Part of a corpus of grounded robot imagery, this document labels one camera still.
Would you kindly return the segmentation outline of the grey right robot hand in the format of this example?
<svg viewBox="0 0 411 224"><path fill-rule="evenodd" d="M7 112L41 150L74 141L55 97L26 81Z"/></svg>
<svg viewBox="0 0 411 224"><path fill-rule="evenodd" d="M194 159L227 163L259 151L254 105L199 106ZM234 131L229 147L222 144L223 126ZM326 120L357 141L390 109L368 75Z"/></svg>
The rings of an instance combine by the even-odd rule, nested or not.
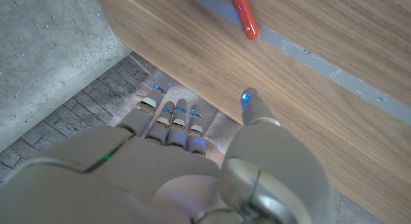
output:
<svg viewBox="0 0 411 224"><path fill-rule="evenodd" d="M2 223L332 223L319 160L276 120L256 89L221 164L202 112L163 102L156 85L116 126L42 150L1 183Z"/></svg>

